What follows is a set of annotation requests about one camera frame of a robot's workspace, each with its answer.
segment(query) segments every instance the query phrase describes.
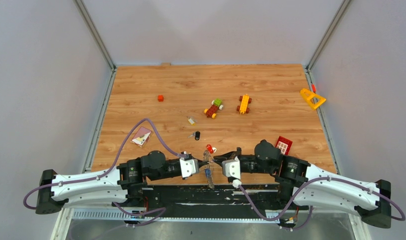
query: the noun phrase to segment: wooden floor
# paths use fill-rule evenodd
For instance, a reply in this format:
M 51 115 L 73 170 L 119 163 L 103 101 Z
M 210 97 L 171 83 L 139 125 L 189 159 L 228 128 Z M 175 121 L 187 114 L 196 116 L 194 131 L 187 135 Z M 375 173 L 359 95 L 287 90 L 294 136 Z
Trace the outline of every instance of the wooden floor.
M 130 129 L 141 119 L 150 118 L 170 148 L 187 151 L 198 159 L 203 159 L 207 144 L 217 148 L 213 155 L 234 151 L 236 147 L 241 147 L 243 154 L 254 154 L 254 146 L 261 140 L 275 145 L 278 137 L 283 136 L 293 141 L 289 155 L 335 173 L 319 118 L 301 98 L 302 88 L 308 88 L 308 84 L 299 64 L 119 67 L 92 170 L 110 167 Z M 239 96 L 244 94 L 252 98 L 250 113 L 240 115 L 236 108 Z M 158 95 L 164 96 L 164 102 L 157 101 Z M 222 99 L 225 107 L 218 111 L 216 119 L 206 118 L 203 110 L 215 98 Z M 187 116 L 193 116 L 198 123 L 190 125 Z M 187 138 L 194 131 L 201 132 L 199 141 Z M 128 141 L 118 163 L 152 150 L 175 158 L 153 135 L 143 148 Z M 216 164 L 212 169 L 214 183 L 226 184 L 222 169 Z M 268 174 L 242 175 L 245 184 L 273 181 Z M 204 171 L 187 180 L 175 177 L 153 182 L 206 183 Z

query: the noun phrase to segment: white wall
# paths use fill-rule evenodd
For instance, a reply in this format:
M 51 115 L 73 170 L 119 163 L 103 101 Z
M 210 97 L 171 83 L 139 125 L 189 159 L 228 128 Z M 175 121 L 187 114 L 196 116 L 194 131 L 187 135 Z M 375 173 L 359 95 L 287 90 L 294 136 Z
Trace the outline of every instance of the white wall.
M 342 0 L 84 0 L 117 65 L 307 64 Z
M 0 1 L 0 240 L 50 238 L 57 215 L 23 196 L 81 171 L 108 79 L 73 1 Z
M 341 172 L 390 181 L 406 212 L 406 0 L 353 1 L 313 73 Z M 406 222 L 370 231 L 406 239 Z

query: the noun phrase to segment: yellow toy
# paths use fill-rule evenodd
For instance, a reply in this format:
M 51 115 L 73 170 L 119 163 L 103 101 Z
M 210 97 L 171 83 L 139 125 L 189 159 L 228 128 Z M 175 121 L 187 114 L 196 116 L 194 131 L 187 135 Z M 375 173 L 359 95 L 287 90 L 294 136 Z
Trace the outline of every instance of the yellow toy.
M 251 103 L 251 98 L 247 94 L 244 96 L 240 96 L 240 101 L 241 105 L 237 106 L 237 111 L 240 112 L 240 114 L 247 114 L 250 112 L 250 109 L 247 107 L 248 104 Z
M 300 91 L 301 96 L 303 97 L 304 101 L 307 102 L 307 104 L 313 109 L 316 110 L 318 107 L 320 107 L 320 105 L 322 105 L 324 102 L 326 102 L 326 98 L 317 95 L 316 93 L 308 90 L 308 89 L 301 89 Z M 314 103 L 314 101 L 312 102 L 313 98 L 317 98 L 318 102 Z

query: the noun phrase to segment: green lego piece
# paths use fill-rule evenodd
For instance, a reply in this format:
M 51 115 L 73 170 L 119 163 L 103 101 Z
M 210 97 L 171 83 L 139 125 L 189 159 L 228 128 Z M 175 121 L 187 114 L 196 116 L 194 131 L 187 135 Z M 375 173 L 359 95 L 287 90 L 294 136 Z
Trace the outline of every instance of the green lego piece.
M 220 104 L 222 104 L 222 100 L 220 100 L 220 99 L 218 99 L 218 98 L 217 98 L 217 99 L 214 101 L 214 103 L 213 103 L 213 105 L 216 105 L 217 107 L 219 107 Z

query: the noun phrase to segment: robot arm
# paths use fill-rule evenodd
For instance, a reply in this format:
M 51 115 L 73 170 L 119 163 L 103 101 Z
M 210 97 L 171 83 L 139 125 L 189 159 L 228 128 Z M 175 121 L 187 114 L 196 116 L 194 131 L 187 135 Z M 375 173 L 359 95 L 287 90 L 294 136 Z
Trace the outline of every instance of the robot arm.
M 51 214 L 82 204 L 123 203 L 126 200 L 142 198 L 142 188 L 147 186 L 146 177 L 159 180 L 182 176 L 183 179 L 199 172 L 207 162 L 188 158 L 166 160 L 160 151 L 152 151 L 146 156 L 121 163 L 103 178 L 95 180 L 62 184 L 66 181 L 87 179 L 100 176 L 106 170 L 76 175 L 61 175 L 54 170 L 42 173 L 40 185 L 59 183 L 38 191 L 36 214 Z
M 278 148 L 266 140 L 256 145 L 254 155 L 243 155 L 238 147 L 236 151 L 215 156 L 214 161 L 222 166 L 223 175 L 236 188 L 241 184 L 241 173 L 271 175 L 279 183 L 277 201 L 282 204 L 287 203 L 304 183 L 316 178 L 328 178 L 304 187 L 295 196 L 293 203 L 340 210 L 361 216 L 367 224 L 379 228 L 391 227 L 390 203 L 372 194 L 377 192 L 390 198 L 391 184 L 388 181 L 364 182 L 328 172 L 302 159 L 281 154 Z M 370 191 L 331 179 L 349 181 Z

